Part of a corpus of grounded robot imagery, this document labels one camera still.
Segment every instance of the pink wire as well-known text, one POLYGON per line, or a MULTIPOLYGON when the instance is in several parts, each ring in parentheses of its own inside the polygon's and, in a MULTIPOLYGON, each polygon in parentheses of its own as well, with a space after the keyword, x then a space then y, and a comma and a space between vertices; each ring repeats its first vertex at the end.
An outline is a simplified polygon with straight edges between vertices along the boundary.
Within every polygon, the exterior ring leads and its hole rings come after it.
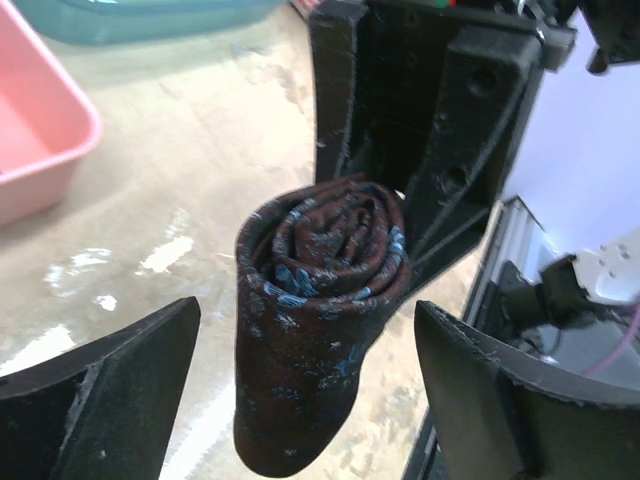
POLYGON ((611 350, 609 355, 604 357, 595 365, 584 370, 581 373, 581 375, 585 377, 591 377, 593 375, 596 375, 602 372, 603 370, 606 370, 611 365, 616 363, 620 359, 624 351, 635 340, 636 335, 638 334, 639 331, 640 331, 640 306, 638 306, 636 310, 635 317, 633 318, 633 322, 631 322, 631 325, 629 325, 627 332, 624 334, 624 337, 622 337, 620 342, 618 342, 618 345, 616 345, 616 347, 613 350, 611 350))

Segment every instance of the necktie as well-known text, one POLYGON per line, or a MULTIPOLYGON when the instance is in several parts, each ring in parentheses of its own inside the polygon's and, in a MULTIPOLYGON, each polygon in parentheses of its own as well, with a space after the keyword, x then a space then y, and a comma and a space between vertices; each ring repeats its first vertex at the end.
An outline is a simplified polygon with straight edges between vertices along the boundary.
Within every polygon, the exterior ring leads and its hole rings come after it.
POLYGON ((236 451, 263 476, 308 466, 348 417, 364 356, 409 286, 398 195, 362 175, 254 212, 236 245, 236 451))

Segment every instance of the black plastic bracket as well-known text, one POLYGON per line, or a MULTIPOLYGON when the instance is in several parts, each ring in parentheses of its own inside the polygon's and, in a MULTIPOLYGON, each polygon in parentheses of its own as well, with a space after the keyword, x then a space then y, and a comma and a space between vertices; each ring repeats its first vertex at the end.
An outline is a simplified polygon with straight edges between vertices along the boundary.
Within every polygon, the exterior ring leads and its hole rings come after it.
POLYGON ((640 393, 538 361, 429 302, 415 333, 447 472, 429 478, 638 478, 640 393))
POLYGON ((157 480, 199 325, 185 298, 0 378, 0 477, 157 480))
POLYGON ((544 71, 539 24, 468 8, 327 0, 310 28, 315 180, 365 172, 405 196, 411 295, 486 230, 544 71))
POLYGON ((509 343, 526 330, 543 325, 582 329, 597 322, 598 316, 609 317, 615 307, 589 300, 576 278, 574 259, 568 255, 555 261, 540 272, 541 281, 537 283, 522 278, 517 267, 506 262, 500 274, 499 294, 492 300, 495 305, 485 312, 485 316, 490 312, 487 321, 492 327, 483 331, 509 343))

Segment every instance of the teal plastic tub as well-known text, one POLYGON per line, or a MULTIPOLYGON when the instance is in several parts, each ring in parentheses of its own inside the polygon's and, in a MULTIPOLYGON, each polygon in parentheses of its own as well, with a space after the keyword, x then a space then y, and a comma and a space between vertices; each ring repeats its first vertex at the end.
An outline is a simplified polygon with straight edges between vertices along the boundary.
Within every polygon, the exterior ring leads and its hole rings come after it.
POLYGON ((108 45, 248 25, 283 0, 14 0, 40 34, 65 43, 108 45))

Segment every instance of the screw hole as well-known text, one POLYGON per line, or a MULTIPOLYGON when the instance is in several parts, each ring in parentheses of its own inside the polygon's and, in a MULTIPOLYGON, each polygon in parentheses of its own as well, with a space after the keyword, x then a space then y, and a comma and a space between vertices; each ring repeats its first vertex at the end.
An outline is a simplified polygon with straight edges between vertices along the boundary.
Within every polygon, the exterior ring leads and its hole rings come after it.
POLYGON ((413 10, 407 10, 404 15, 404 24, 407 28, 417 28, 420 25, 420 16, 413 10))
POLYGON ((498 77, 486 67, 476 70, 469 79, 469 90, 477 97, 491 95, 498 86, 498 77))
POLYGON ((467 183, 467 174, 460 167, 452 167, 442 176, 442 191, 453 193, 467 183))

